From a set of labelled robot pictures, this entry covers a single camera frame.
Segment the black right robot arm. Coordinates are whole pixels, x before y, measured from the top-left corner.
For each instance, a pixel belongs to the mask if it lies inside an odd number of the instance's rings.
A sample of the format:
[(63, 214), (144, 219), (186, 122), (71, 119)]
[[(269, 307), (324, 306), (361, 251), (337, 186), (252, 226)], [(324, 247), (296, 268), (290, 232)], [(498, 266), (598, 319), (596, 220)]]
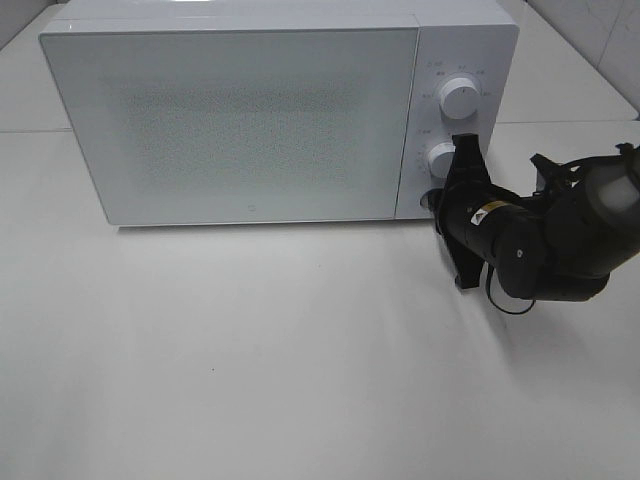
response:
[(639, 149), (557, 163), (542, 154), (529, 196), (494, 183), (475, 134), (453, 138), (445, 182), (421, 203), (434, 216), (461, 290), (497, 280), (511, 298), (584, 302), (639, 253)]

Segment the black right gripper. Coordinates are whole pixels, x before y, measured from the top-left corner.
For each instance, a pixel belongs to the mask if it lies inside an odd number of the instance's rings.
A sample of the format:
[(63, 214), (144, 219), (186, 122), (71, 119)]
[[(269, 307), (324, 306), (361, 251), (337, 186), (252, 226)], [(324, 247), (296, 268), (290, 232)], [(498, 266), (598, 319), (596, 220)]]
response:
[(463, 227), (468, 246), (489, 265), (525, 263), (525, 209), (490, 185), (479, 136), (452, 136), (454, 154), (445, 187), (432, 189), (435, 220)]

